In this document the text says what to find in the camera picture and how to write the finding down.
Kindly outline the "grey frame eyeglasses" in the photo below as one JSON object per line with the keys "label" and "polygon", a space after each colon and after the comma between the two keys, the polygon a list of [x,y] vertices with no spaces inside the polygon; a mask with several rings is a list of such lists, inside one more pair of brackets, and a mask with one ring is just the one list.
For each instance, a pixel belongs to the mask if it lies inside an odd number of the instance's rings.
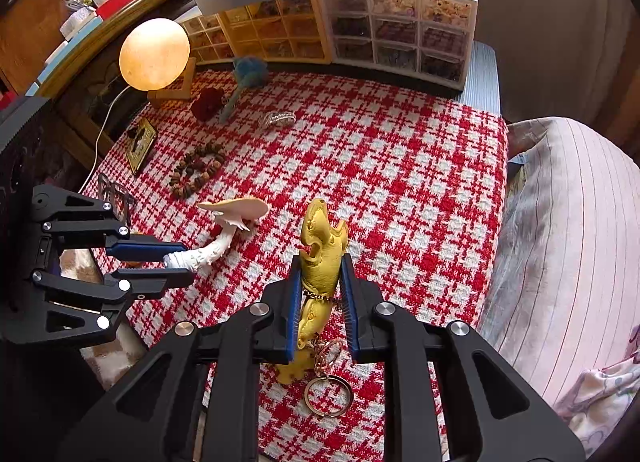
{"label": "grey frame eyeglasses", "polygon": [[118,220],[128,227],[131,226],[131,213],[137,200],[120,183],[99,174],[98,195],[101,200],[111,205]]}

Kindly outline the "yellow anime card badge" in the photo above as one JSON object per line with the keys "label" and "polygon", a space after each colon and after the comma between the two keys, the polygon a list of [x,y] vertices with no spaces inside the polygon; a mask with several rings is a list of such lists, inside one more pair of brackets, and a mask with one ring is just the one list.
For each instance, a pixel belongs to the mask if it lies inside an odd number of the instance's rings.
{"label": "yellow anime card badge", "polygon": [[157,131],[148,118],[142,117],[136,127],[126,131],[127,145],[125,155],[134,176],[140,174],[145,159],[150,154],[157,138]]}

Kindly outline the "yellow plush dog keychain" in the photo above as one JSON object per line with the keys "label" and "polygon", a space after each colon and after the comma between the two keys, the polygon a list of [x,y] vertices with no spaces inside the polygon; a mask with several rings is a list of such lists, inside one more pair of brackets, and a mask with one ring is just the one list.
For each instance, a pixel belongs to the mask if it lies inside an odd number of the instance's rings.
{"label": "yellow plush dog keychain", "polygon": [[[314,372],[314,378],[304,388],[306,407],[320,419],[338,418],[354,402],[354,392],[344,378],[330,373],[332,364],[340,356],[340,342],[337,339],[326,341],[322,338],[322,332],[337,307],[335,292],[348,245],[347,223],[340,221],[332,226],[326,201],[317,197],[305,211],[300,243],[303,245],[299,250],[303,304],[300,307],[294,357],[288,364],[277,366],[278,382],[288,385],[302,380],[308,371]],[[319,384],[336,385],[343,390],[346,401],[341,408],[322,411],[314,406],[310,393]]]}

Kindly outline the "white orange mushroom figurine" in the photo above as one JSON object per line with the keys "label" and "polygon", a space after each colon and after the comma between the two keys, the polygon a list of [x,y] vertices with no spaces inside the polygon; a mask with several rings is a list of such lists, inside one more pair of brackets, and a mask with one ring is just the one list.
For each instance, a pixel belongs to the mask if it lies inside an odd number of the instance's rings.
{"label": "white orange mushroom figurine", "polygon": [[228,251],[236,231],[248,231],[247,221],[261,219],[269,211],[265,201],[253,196],[216,203],[200,202],[196,206],[213,214],[220,232],[204,247],[165,255],[163,264],[167,269],[186,269],[197,273],[204,266],[215,263]]}

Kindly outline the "wooden headboard shelf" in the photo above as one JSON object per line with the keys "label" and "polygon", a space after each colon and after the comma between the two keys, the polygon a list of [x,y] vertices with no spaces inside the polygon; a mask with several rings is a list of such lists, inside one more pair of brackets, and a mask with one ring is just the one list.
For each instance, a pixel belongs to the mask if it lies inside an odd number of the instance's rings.
{"label": "wooden headboard shelf", "polygon": [[16,0],[1,14],[1,78],[10,90],[24,94],[35,84],[39,96],[67,103],[80,101],[82,96],[72,91],[73,84],[88,86],[98,75],[88,66],[102,52],[119,46],[128,32],[154,15],[164,15],[180,0],[134,0],[88,32],[47,78],[38,75],[44,60],[58,47],[62,35],[58,31],[63,21],[60,0]]}

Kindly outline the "stack of books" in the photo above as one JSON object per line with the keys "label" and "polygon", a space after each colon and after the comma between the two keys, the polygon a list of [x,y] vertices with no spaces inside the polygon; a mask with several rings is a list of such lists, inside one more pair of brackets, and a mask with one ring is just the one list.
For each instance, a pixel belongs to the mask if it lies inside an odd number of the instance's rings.
{"label": "stack of books", "polygon": [[34,11],[28,22],[30,44],[36,49],[41,70],[26,90],[32,96],[41,84],[38,75],[70,47],[79,33],[98,18],[92,0],[55,0],[47,8]]}

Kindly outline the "floral bedsheet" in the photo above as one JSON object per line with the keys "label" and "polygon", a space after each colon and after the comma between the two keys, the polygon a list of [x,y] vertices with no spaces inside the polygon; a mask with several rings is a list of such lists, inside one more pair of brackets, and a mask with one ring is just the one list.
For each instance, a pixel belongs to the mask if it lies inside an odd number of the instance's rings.
{"label": "floral bedsheet", "polygon": [[627,343],[623,359],[605,368],[585,370],[555,402],[553,409],[592,456],[612,434],[639,393],[639,326]]}

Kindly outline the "round glowing moon lamp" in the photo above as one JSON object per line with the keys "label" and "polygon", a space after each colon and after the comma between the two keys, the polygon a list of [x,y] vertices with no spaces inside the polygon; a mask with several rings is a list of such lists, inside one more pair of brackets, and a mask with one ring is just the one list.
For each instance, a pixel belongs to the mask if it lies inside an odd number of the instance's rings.
{"label": "round glowing moon lamp", "polygon": [[195,58],[176,21],[152,18],[137,26],[120,48],[118,66],[126,84],[145,92],[154,106],[192,99]]}

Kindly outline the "pink striped pillow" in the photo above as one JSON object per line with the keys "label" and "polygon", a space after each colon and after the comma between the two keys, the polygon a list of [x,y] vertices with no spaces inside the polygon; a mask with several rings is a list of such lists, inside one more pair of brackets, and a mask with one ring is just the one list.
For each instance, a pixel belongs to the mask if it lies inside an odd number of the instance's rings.
{"label": "pink striped pillow", "polygon": [[570,118],[510,126],[480,334],[548,404],[623,359],[639,323],[639,168]]}

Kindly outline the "white drawer organizer left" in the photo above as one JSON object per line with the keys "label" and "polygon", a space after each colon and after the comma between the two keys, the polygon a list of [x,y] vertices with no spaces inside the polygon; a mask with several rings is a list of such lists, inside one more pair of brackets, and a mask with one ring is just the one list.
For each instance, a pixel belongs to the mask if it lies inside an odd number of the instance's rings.
{"label": "white drawer organizer left", "polygon": [[191,45],[191,56],[198,64],[231,62],[234,53],[218,15],[200,15],[180,22]]}

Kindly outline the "white drawer organizer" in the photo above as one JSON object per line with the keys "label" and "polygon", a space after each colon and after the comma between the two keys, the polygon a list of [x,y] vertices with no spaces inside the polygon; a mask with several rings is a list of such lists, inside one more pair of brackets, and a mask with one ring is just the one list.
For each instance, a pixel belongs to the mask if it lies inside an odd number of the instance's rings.
{"label": "white drawer organizer", "polygon": [[191,45],[191,56],[198,64],[231,62],[234,53],[218,15],[200,15],[180,22]]}
{"label": "white drawer organizer", "polygon": [[461,91],[478,0],[321,0],[333,61]]}

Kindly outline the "red white houndstooth cloth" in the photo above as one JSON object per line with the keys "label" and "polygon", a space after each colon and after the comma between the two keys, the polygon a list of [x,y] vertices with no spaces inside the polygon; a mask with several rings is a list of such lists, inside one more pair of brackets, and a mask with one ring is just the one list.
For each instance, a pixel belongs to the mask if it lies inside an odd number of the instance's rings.
{"label": "red white houndstooth cloth", "polygon": [[[260,130],[272,110],[294,112],[296,123]],[[199,247],[216,230],[197,203],[255,196],[270,207],[191,286],[130,307],[145,344],[182,320],[226,320],[283,279],[317,197],[347,223],[357,274],[387,300],[428,323],[477,323],[506,189],[499,115],[378,82],[284,72],[245,93],[224,125],[197,121],[179,102],[140,115],[157,131],[141,174],[130,170],[126,138],[99,168],[137,200],[134,229]]]}

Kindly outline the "yellow drawer organizer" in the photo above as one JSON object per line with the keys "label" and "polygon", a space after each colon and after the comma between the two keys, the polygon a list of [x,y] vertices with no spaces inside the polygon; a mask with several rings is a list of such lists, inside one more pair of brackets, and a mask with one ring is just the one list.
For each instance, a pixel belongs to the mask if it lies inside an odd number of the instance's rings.
{"label": "yellow drawer organizer", "polygon": [[237,58],[331,62],[319,0],[265,0],[216,14]]}

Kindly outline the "white drawer organizer right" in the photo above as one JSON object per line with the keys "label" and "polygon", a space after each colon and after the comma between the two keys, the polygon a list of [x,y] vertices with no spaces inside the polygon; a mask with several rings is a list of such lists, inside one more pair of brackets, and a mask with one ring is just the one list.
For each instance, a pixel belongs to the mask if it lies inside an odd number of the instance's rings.
{"label": "white drawer organizer right", "polygon": [[321,0],[333,61],[461,91],[478,0]]}

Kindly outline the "red velvet heart keychain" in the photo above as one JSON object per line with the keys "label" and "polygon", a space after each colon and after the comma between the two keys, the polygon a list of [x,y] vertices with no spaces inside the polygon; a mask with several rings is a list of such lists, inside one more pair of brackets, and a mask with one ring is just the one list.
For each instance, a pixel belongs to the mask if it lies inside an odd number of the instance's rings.
{"label": "red velvet heart keychain", "polygon": [[210,121],[226,104],[226,95],[215,87],[204,88],[192,102],[190,110],[194,118],[202,123]]}

